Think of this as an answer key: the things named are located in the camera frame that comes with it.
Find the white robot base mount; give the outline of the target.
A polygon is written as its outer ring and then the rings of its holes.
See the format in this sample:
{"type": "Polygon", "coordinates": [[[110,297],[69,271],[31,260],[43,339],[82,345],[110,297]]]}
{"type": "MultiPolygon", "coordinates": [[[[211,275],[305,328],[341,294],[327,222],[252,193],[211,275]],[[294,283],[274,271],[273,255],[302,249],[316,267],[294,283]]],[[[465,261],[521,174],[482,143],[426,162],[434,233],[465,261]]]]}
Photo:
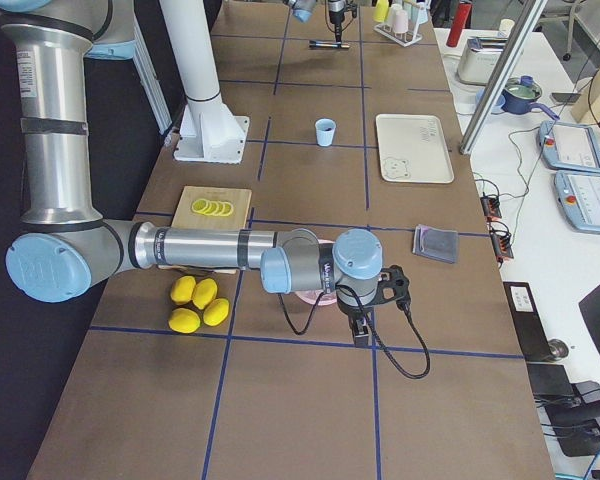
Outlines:
{"type": "Polygon", "coordinates": [[[160,6],[187,102],[174,157],[240,163],[250,120],[233,115],[222,99],[204,4],[162,0],[160,6]]]}

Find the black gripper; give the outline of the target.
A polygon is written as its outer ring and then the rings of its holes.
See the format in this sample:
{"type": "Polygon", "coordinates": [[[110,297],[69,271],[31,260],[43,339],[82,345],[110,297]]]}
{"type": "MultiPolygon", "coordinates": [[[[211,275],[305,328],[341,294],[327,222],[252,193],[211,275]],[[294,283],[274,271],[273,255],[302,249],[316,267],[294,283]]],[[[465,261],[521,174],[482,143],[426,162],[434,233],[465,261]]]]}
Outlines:
{"type": "Polygon", "coordinates": [[[342,23],[347,13],[355,18],[358,13],[358,4],[353,0],[327,0],[325,2],[329,22],[333,25],[336,43],[342,43],[342,23]]]}
{"type": "Polygon", "coordinates": [[[352,341],[356,348],[369,345],[370,331],[364,317],[377,305],[394,302],[401,310],[411,304],[409,279],[398,265],[382,268],[367,280],[344,275],[336,285],[338,307],[347,315],[352,341]]]}

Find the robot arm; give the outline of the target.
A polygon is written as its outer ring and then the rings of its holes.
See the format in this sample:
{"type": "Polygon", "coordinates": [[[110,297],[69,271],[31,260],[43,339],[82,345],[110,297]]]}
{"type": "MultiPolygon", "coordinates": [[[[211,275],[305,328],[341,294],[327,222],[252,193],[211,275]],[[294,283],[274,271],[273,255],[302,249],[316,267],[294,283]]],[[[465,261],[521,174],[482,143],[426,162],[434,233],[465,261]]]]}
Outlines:
{"type": "MultiPolygon", "coordinates": [[[[290,13],[302,23],[312,16],[317,5],[314,0],[284,0],[290,13]]],[[[349,0],[328,0],[325,2],[325,21],[328,30],[334,35],[333,41],[310,40],[311,49],[348,50],[350,45],[343,41],[343,32],[357,17],[358,4],[349,0]]]]}
{"type": "MultiPolygon", "coordinates": [[[[174,209],[184,185],[248,183],[239,168],[182,162],[175,164],[173,175],[152,180],[160,142],[133,64],[90,60],[85,71],[93,200],[106,217],[128,219],[141,210],[163,218],[174,209]]],[[[20,232],[24,205],[16,83],[15,49],[0,30],[0,350],[73,348],[82,341],[100,289],[60,304],[40,303],[13,286],[4,264],[5,249],[20,232]]],[[[254,121],[251,152],[263,153],[268,161],[287,159],[290,153],[281,143],[307,140],[311,122],[321,116],[338,122],[340,152],[352,151],[361,141],[361,129],[352,125],[360,108],[349,90],[329,88],[310,102],[306,86],[275,87],[271,78],[248,79],[243,69],[229,64],[222,66],[221,83],[230,106],[254,121]]]]}

